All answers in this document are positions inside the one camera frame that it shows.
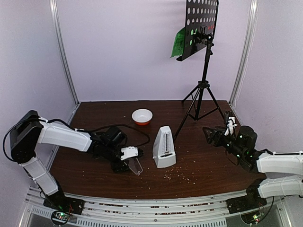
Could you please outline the white metronome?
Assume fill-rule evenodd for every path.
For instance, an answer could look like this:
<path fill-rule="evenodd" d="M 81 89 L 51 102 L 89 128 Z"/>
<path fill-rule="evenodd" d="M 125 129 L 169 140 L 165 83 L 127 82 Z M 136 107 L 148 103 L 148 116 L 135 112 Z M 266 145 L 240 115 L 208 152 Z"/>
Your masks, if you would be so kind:
<path fill-rule="evenodd" d="M 166 168 L 176 164 L 174 141 L 169 126 L 159 128 L 152 153 L 157 168 Z"/>

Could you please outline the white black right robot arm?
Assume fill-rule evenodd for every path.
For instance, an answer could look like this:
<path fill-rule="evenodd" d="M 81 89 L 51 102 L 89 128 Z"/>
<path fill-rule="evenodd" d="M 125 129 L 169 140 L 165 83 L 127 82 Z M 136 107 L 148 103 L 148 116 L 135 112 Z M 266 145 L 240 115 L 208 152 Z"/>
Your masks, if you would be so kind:
<path fill-rule="evenodd" d="M 237 158 L 237 164 L 251 173 L 284 173 L 285 177 L 255 180 L 246 195 L 226 201 L 229 213 L 238 213 L 267 204 L 267 198 L 303 195 L 303 153 L 275 153 L 256 150 L 257 134 L 249 126 L 241 126 L 238 135 L 223 127 L 203 127 L 207 143 L 224 147 L 226 154 Z"/>

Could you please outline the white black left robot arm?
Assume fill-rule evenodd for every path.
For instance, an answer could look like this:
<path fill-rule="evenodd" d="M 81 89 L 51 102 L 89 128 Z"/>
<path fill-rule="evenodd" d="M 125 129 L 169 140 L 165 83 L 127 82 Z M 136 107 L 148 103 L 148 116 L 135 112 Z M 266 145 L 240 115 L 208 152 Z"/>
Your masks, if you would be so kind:
<path fill-rule="evenodd" d="M 65 196 L 59 182 L 50 174 L 35 152 L 36 145 L 51 144 L 102 156 L 110 161 L 114 171 L 130 169 L 130 159 L 137 157 L 137 147 L 121 143 L 126 135 L 116 126 L 94 133 L 75 129 L 60 119 L 47 120 L 30 110 L 5 134 L 9 138 L 12 162 L 18 163 L 32 177 L 45 196 L 44 205 L 63 213 L 81 214 L 84 200 Z"/>

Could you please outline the clear metronome cover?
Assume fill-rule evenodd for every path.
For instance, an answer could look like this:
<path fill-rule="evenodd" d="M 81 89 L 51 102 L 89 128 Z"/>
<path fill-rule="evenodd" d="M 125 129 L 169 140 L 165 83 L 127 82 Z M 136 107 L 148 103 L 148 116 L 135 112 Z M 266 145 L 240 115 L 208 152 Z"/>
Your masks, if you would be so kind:
<path fill-rule="evenodd" d="M 140 175 L 143 172 L 141 163 L 136 157 L 128 159 L 128 167 L 135 175 Z"/>

